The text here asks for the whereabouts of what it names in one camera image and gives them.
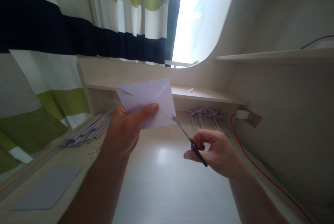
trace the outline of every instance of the scissors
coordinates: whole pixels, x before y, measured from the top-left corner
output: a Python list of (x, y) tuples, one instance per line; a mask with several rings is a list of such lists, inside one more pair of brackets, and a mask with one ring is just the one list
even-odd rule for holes
[(203, 157), (202, 157), (201, 154), (199, 153), (197, 145), (192, 141), (192, 139), (191, 139), (191, 138), (187, 135), (187, 133), (183, 130), (183, 128), (182, 128), (181, 125), (177, 122), (177, 120), (175, 119), (175, 117), (174, 117), (174, 120), (175, 120), (176, 123), (180, 126), (180, 128), (182, 129), (182, 131), (184, 132), (184, 134), (185, 134), (185, 135), (188, 137), (188, 139), (190, 140), (190, 143), (191, 143), (192, 147), (194, 148), (197, 157), (201, 160), (201, 162), (204, 164), (204, 166), (207, 167), (208, 164), (205, 162), (205, 160), (203, 159)]

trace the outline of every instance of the black cable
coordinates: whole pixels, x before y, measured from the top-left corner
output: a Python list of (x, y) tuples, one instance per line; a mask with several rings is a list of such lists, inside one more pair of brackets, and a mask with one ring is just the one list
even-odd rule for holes
[(302, 47), (301, 49), (306, 48), (307, 46), (311, 45), (313, 42), (316, 42), (316, 41), (324, 39), (324, 38), (330, 38), (330, 37), (334, 37), (334, 35), (328, 35), (328, 36), (324, 36), (324, 37), (321, 37), (319, 39), (316, 39), (316, 40), (312, 41), (311, 43), (308, 43), (306, 46)]

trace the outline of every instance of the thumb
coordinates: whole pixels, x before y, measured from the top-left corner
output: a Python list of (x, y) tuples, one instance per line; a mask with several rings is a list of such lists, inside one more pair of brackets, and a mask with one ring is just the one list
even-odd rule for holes
[[(203, 157), (203, 159), (205, 160), (206, 163), (208, 163), (208, 152), (206, 151), (201, 151), (199, 150), (199, 153), (201, 154), (201, 156)], [(184, 153), (183, 158), (187, 159), (187, 160), (193, 160), (196, 162), (202, 162), (196, 155), (194, 150), (188, 150)]]
[(138, 112), (130, 116), (132, 124), (136, 127), (140, 127), (144, 121), (153, 116), (158, 111), (158, 109), (159, 105), (157, 103), (146, 105)]

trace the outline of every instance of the hand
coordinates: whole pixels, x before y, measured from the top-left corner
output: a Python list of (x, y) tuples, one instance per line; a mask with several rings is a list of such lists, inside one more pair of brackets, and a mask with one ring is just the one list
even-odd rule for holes
[[(237, 179), (247, 171), (247, 168), (222, 132), (199, 129), (192, 137), (192, 140), (201, 149), (199, 152), (207, 164), (222, 176), (229, 179)], [(204, 151), (204, 142), (211, 145), (208, 151)], [(194, 150), (186, 151), (183, 157), (201, 162)]]
[(129, 115), (123, 105), (113, 112), (101, 152), (114, 158), (129, 157), (137, 145), (140, 126), (159, 109), (157, 103), (149, 104), (133, 115)]

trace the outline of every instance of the scissor blade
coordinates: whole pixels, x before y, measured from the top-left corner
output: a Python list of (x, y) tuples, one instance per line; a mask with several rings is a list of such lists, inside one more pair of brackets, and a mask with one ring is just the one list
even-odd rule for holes
[(176, 123), (180, 126), (180, 128), (182, 129), (182, 131), (184, 132), (184, 134), (188, 137), (187, 133), (183, 130), (183, 128), (181, 127), (181, 125), (177, 122), (176, 118), (174, 117), (174, 120), (176, 121)]

